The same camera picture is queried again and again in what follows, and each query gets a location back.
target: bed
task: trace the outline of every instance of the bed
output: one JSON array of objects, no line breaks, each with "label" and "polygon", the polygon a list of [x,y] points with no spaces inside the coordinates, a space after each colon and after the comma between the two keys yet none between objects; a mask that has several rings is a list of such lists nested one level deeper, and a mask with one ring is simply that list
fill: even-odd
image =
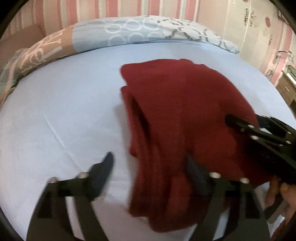
[{"label": "bed", "polygon": [[[136,161],[120,95],[120,67],[154,59],[189,59],[217,70],[242,93],[256,114],[274,116],[296,128],[280,94],[257,69],[213,44],[160,39],[93,50],[54,61],[22,78],[0,111],[0,206],[23,238],[40,193],[50,177],[74,178],[108,151],[115,166],[104,195],[93,202],[101,226],[113,240],[188,240],[194,227],[153,232],[144,218],[128,213]],[[262,204],[268,183],[256,189]],[[67,199],[72,228],[83,239],[73,201]],[[223,235],[227,212],[215,238]],[[272,233],[281,222],[269,225]]]}]

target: red cloth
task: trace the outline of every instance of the red cloth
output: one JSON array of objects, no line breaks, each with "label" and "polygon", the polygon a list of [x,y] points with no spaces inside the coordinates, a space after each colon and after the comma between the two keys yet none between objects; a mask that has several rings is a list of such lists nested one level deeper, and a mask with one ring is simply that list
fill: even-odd
[{"label": "red cloth", "polygon": [[121,68],[131,129],[130,153],[138,159],[130,214],[147,217],[157,232],[189,227],[205,208],[193,197],[186,153],[223,178],[247,177],[258,186],[270,176],[244,153],[248,141],[224,123],[226,114],[258,126],[234,85],[219,72],[189,60],[160,59]]}]

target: striped wallpaper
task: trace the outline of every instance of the striped wallpaper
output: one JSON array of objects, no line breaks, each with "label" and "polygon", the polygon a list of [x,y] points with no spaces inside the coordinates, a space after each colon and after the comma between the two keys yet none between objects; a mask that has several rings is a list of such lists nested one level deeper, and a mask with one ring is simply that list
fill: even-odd
[{"label": "striped wallpaper", "polygon": [[[283,31],[283,37],[282,37],[281,43],[279,44],[278,50],[288,51],[292,47],[293,30],[289,25],[284,23],[282,27],[282,31]],[[278,83],[278,80],[281,78],[282,76],[281,71],[285,68],[287,60],[288,60],[287,54],[283,54],[279,60],[279,63],[274,71],[272,78],[270,79],[270,81],[274,85],[276,85]]]},{"label": "striped wallpaper", "polygon": [[101,17],[159,15],[196,21],[198,8],[199,0],[29,0],[1,39],[33,24],[49,35],[78,21]]}]

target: pink striped wall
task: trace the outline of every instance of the pink striped wall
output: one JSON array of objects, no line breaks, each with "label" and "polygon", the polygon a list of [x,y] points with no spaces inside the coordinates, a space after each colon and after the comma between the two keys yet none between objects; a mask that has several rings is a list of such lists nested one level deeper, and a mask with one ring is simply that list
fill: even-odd
[{"label": "pink striped wall", "polygon": [[222,36],[226,24],[227,11],[228,0],[200,0],[197,22],[206,25],[212,31]]},{"label": "pink striped wall", "polygon": [[280,32],[279,34],[273,35],[272,44],[270,47],[268,47],[265,53],[265,56],[263,58],[263,61],[259,70],[264,74],[267,74],[267,72],[273,68],[274,64],[272,63],[272,61],[274,60],[278,51],[280,50],[282,38],[285,37],[283,36],[285,23],[281,20],[278,20],[277,23],[273,21],[273,24],[277,25],[277,28],[280,29]]},{"label": "pink striped wall", "polygon": [[196,20],[198,2],[199,0],[29,0],[13,18],[1,40],[36,23],[44,35],[49,35],[80,20],[100,17],[149,14]]},{"label": "pink striped wall", "polygon": [[[293,35],[293,30],[292,28],[287,25],[287,31],[286,31],[286,36],[285,36],[285,42],[284,42],[284,46],[283,49],[284,51],[288,51],[290,50],[291,47],[291,42],[292,42],[292,35]],[[270,79],[270,81],[275,84],[276,81],[278,80],[281,71],[283,70],[285,64],[286,64],[286,58],[287,55],[286,54],[282,54],[281,59],[279,60],[279,63],[277,65],[277,68],[274,71],[274,74],[272,76],[272,78]]]},{"label": "pink striped wall", "polygon": [[[294,51],[296,49],[296,35],[294,34],[294,40],[292,43],[293,46],[291,46],[291,48],[293,48],[292,53],[296,53],[296,51]],[[294,59],[294,64],[293,67],[296,68],[296,60]]]}]

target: hand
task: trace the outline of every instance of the hand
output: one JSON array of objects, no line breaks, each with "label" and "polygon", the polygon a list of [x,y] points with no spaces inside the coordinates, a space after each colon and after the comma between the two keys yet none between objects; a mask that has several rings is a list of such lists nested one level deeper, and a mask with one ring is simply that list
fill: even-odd
[{"label": "hand", "polygon": [[289,206],[281,214],[283,217],[285,217],[285,220],[276,229],[271,240],[274,240],[276,237],[278,237],[296,211],[296,185],[288,185],[286,183],[280,184],[280,180],[280,178],[274,177],[270,181],[269,189],[265,197],[265,205],[266,207],[271,206],[275,201],[276,195],[281,193],[283,199],[289,203]]}]

